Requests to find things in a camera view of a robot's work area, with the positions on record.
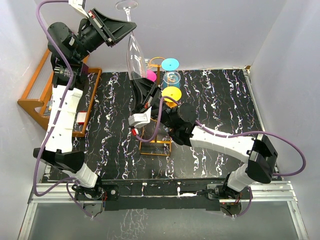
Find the clear flute glass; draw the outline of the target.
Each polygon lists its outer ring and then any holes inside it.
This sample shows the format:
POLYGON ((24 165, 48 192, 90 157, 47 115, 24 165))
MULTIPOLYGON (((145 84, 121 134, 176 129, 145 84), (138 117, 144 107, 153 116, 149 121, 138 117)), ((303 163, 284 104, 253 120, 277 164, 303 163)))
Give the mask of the clear flute glass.
POLYGON ((166 71, 163 80, 168 85, 177 84, 181 80, 181 75, 177 71, 166 71))

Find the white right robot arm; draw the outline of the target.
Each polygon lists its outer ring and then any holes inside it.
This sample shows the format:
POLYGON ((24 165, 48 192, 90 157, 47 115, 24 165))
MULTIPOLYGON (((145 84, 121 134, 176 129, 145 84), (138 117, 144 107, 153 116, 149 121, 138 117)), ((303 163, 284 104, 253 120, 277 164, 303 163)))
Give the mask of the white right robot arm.
POLYGON ((242 165, 227 175, 223 185, 214 189, 214 195, 237 198, 240 192, 254 182, 269 184, 272 180, 278 153, 269 138, 261 133, 249 136, 234 136, 206 128, 197 119, 196 109, 189 103, 176 103, 169 107, 166 101, 170 95, 160 96, 160 87, 149 79, 132 73, 129 83, 134 100, 129 126, 136 138, 144 143, 153 141, 157 133, 149 139, 139 135, 138 130, 150 123, 164 125, 168 135, 180 146, 210 149, 242 162, 242 165))

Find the magenta plastic wine glass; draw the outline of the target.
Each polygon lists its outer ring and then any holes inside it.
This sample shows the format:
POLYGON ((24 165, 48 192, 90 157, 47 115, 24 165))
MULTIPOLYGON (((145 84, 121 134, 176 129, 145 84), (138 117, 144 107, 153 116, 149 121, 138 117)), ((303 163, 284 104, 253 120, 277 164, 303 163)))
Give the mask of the magenta plastic wine glass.
POLYGON ((153 71, 151 71, 150 69, 148 69, 146 71, 146 73, 147 73, 147 79, 148 80, 150 80, 152 82, 155 82, 157 80, 157 75, 153 71))

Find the grey clear wine glass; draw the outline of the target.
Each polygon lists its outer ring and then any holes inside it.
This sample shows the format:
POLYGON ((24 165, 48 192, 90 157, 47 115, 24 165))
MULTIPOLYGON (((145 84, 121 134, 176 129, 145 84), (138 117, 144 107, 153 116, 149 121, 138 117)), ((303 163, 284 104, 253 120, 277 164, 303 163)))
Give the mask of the grey clear wine glass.
POLYGON ((153 66, 151 65, 151 59, 150 58, 145 58, 144 59, 144 63, 145 63, 145 67, 147 70, 150 70, 153 68, 153 66))

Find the blue plastic wine glass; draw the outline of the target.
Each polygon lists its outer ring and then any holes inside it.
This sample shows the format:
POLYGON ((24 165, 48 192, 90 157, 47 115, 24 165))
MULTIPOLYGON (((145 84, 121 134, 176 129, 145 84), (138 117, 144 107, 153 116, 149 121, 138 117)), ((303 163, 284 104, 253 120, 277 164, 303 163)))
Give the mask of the blue plastic wine glass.
POLYGON ((180 63, 175 58, 166 58, 162 61, 161 67, 165 71, 163 76, 163 89, 167 87, 180 88, 181 75, 177 71, 180 63))

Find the clear wine glass front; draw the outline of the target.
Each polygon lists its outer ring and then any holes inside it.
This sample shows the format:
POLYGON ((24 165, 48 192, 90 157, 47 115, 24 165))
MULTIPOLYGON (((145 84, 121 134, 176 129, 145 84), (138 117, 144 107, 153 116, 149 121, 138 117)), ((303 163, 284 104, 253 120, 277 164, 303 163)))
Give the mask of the clear wine glass front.
MULTIPOLYGON (((115 8, 119 11, 124 11, 126 20, 131 20, 131 10, 138 7, 136 0, 120 0, 115 4, 115 8)), ((133 31, 130 32, 128 47, 126 52, 126 63, 130 80, 147 78, 147 69, 145 58, 141 46, 139 45, 133 31)))

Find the orange plastic wine glass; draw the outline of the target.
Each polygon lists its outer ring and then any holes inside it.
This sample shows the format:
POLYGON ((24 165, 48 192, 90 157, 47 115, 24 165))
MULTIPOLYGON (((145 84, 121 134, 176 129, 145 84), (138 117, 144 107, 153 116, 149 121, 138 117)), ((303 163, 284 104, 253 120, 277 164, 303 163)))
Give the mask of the orange plastic wine glass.
MULTIPOLYGON (((168 87, 163 89, 161 95, 165 96, 165 97, 170 97, 170 98, 172 98, 172 99, 174 99, 175 101, 178 102, 182 97, 182 92, 178 87, 168 86, 168 87)), ((177 104, 174 101, 172 101, 171 99, 166 98, 164 101, 166 102, 166 104, 170 108, 173 108, 173 107, 177 106, 177 104)))

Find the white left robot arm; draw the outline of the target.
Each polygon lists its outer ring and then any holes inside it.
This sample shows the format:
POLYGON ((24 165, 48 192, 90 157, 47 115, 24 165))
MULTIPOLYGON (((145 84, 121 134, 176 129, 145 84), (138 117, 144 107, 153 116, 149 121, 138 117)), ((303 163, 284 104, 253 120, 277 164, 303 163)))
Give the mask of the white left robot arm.
POLYGON ((45 138, 33 150, 36 164, 44 162, 68 175, 93 200, 103 195, 100 178, 85 163, 85 154, 73 150, 72 135, 88 66, 84 58, 102 44, 116 45, 137 27, 131 21, 109 18, 95 8, 86 14, 74 34, 63 22, 44 29, 51 52, 52 106, 45 138))

